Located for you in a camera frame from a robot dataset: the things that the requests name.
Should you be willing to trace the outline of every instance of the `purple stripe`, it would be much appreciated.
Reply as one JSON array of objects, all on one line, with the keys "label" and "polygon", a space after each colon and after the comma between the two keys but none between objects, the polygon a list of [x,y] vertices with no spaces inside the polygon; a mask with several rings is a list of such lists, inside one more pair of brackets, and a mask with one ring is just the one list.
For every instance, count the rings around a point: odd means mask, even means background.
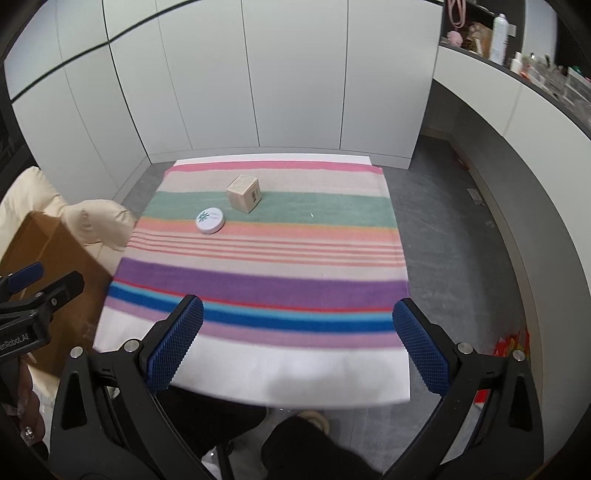
[{"label": "purple stripe", "polygon": [[[107,297],[105,305],[120,312],[129,313],[153,322],[162,320],[165,315],[162,312],[139,307],[111,297]],[[395,332],[334,335],[256,329],[205,321],[201,330],[199,330],[199,335],[259,345],[305,348],[402,348],[402,342]]]},{"label": "purple stripe", "polygon": [[116,280],[206,300],[311,310],[391,310],[408,297],[406,280],[350,281],[264,277],[173,267],[123,258]]}]

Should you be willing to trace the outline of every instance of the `cardboard box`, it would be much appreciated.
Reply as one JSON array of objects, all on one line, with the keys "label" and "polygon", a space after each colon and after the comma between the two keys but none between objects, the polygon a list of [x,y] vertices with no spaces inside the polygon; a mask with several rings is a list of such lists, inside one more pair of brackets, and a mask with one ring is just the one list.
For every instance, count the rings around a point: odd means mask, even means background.
[{"label": "cardboard box", "polygon": [[[463,36],[470,45],[469,50],[481,54],[486,59],[488,58],[491,51],[492,41],[492,30],[490,28],[485,27],[478,22],[471,22],[467,32],[465,32]],[[480,42],[482,52],[478,52],[478,47],[476,45],[477,39]]]},{"label": "cardboard box", "polygon": [[250,213],[261,201],[261,188],[258,178],[240,175],[226,189],[232,208],[244,213]]},{"label": "cardboard box", "polygon": [[79,345],[92,349],[111,276],[74,239],[60,219],[30,212],[0,261],[0,275],[37,261],[43,265],[44,277],[13,300],[32,296],[73,270],[80,272],[85,281],[84,292],[55,313],[49,326],[51,342],[32,352],[37,363],[31,365],[59,377],[72,348]]}]

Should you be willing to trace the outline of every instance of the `metal screw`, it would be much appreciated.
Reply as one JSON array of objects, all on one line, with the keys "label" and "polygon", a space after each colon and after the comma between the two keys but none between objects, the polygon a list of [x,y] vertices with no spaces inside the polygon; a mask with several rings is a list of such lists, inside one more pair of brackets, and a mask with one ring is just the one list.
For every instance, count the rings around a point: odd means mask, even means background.
[{"label": "metal screw", "polygon": [[470,355],[474,351],[474,347],[466,342],[458,343],[457,349],[464,355]]},{"label": "metal screw", "polygon": [[75,346],[72,350],[70,350],[70,356],[72,358],[78,358],[83,352],[84,350],[81,346]]},{"label": "metal screw", "polygon": [[139,342],[137,340],[127,340],[125,342],[125,345],[123,346],[123,349],[126,352],[135,352],[139,347]]},{"label": "metal screw", "polygon": [[525,360],[525,353],[523,353],[521,350],[513,350],[513,358],[518,362],[522,362]]},{"label": "metal screw", "polygon": [[22,431],[22,434],[24,435],[27,442],[31,442],[35,438],[35,433],[31,427],[25,427],[25,429]]}]

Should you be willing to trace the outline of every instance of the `beige cushion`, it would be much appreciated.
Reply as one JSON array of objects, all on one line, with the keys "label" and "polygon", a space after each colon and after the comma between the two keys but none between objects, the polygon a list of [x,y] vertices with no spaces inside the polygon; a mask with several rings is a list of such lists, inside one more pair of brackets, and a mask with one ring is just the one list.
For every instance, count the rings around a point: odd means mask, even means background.
[{"label": "beige cushion", "polygon": [[61,221],[82,244],[104,243],[123,251],[135,226],[132,213],[112,200],[85,200],[66,206]]},{"label": "beige cushion", "polygon": [[29,212],[59,217],[76,240],[111,275],[135,226],[133,214],[112,200],[68,205],[39,168],[23,171],[0,202],[0,258]]},{"label": "beige cushion", "polygon": [[53,408],[54,402],[56,400],[57,388],[60,386],[60,379],[54,375],[32,367],[31,365],[28,367],[29,371],[31,372],[33,384],[35,387],[37,387],[38,392],[43,396],[43,400],[46,401],[44,405],[49,408]]},{"label": "beige cushion", "polygon": [[23,171],[0,202],[0,258],[29,212],[59,217],[67,205],[37,167]]}]

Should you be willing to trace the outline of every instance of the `white stripe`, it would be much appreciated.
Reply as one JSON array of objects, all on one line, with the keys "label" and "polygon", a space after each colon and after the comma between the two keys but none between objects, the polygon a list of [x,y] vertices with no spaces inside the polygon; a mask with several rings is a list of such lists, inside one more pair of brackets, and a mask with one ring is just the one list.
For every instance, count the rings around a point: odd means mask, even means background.
[{"label": "white stripe", "polygon": [[[105,307],[99,352],[141,339],[151,322]],[[357,408],[410,400],[404,348],[307,349],[197,335],[173,385],[228,400],[281,408]]]},{"label": "white stripe", "polygon": [[247,262],[225,258],[195,257],[192,255],[148,252],[133,247],[125,249],[125,258],[156,263],[171,267],[195,268],[243,275],[271,275],[294,278],[318,278],[327,280],[404,280],[408,281],[406,266],[403,267],[341,267],[338,265],[299,265]]},{"label": "white stripe", "polygon": [[277,160],[277,161],[331,161],[335,163],[358,163],[371,165],[369,157],[362,155],[333,155],[321,153],[265,153],[249,155],[221,155],[219,157],[187,158],[177,160],[175,165],[190,165],[193,163],[215,163],[221,161],[253,161],[253,160]]}]

